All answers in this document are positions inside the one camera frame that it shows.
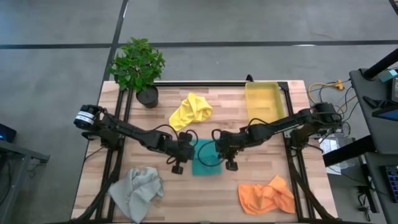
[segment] gray towel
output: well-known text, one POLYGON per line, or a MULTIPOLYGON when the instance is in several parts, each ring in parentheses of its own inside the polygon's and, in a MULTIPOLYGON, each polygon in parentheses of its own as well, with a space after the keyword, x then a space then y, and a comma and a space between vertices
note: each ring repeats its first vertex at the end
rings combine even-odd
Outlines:
POLYGON ((126 177, 114 183, 108 192, 123 214, 135 223, 144 219, 155 195, 164 195, 162 179, 152 167, 145 167, 142 172, 138 168, 129 170, 126 177))

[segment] gray floor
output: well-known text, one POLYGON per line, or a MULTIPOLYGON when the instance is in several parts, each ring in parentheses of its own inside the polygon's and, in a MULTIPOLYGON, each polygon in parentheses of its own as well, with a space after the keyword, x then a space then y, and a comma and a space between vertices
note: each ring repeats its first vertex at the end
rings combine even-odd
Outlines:
MULTIPOLYGON (((0 44, 110 43, 121 3, 1 1, 0 44)), ((397 22, 387 0, 130 0, 119 41, 131 35, 151 42, 387 40, 398 37, 397 22)), ((307 85, 347 80, 350 70, 369 67, 397 47, 164 48, 162 79, 242 80, 250 73, 258 80, 307 85)), ((18 130, 17 144, 51 154, 47 167, 26 180, 14 223, 68 220, 87 145, 72 122, 82 104, 97 102, 108 54, 109 49, 0 50, 0 123, 18 130)), ((323 99, 338 103, 343 95, 326 89, 323 99)), ((349 123, 351 136, 369 134, 359 107, 349 123)), ((331 185, 339 217, 365 222, 355 189, 331 185)), ((371 216, 385 223, 381 214, 371 216)))

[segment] yellow container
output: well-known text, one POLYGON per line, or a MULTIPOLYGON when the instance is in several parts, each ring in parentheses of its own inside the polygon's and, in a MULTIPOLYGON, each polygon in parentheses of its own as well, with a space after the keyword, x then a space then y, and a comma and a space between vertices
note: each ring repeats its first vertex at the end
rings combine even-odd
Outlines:
POLYGON ((247 82, 245 95, 249 120, 259 118, 271 123, 285 117, 277 82, 247 82))

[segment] orange towel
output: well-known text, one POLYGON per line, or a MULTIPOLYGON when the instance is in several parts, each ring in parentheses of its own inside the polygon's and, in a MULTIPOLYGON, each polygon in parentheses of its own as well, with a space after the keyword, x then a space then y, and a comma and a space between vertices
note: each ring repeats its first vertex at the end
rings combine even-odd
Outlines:
POLYGON ((268 185, 239 184, 238 194, 246 214, 259 215, 275 208, 295 213, 294 196, 278 175, 268 185))

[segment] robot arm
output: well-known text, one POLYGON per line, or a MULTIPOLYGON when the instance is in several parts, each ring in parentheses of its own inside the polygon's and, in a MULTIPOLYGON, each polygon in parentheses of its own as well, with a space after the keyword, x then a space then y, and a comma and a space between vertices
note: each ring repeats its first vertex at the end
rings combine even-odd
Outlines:
POLYGON ((177 140, 169 133, 158 130, 145 131, 137 126, 121 121, 109 114, 105 108, 95 105, 83 105, 73 122, 76 127, 84 129, 87 132, 82 133, 87 139, 90 136, 99 136, 101 144, 110 149, 117 149, 121 136, 139 141, 139 143, 148 150, 174 157, 176 165, 172 172, 182 174, 183 168, 180 162, 187 162, 193 159, 195 150, 190 145, 192 135, 180 133, 177 140))
POLYGON ((235 155, 246 147, 261 145, 274 134, 287 130, 290 132, 290 146, 302 149, 308 143, 308 137, 321 128, 333 128, 341 123, 341 116, 332 104, 319 103, 312 108, 303 109, 292 116, 282 118, 273 123, 252 124, 239 129, 239 133, 220 131, 220 138, 216 140, 218 157, 226 159, 226 169, 237 171, 238 164, 235 155))

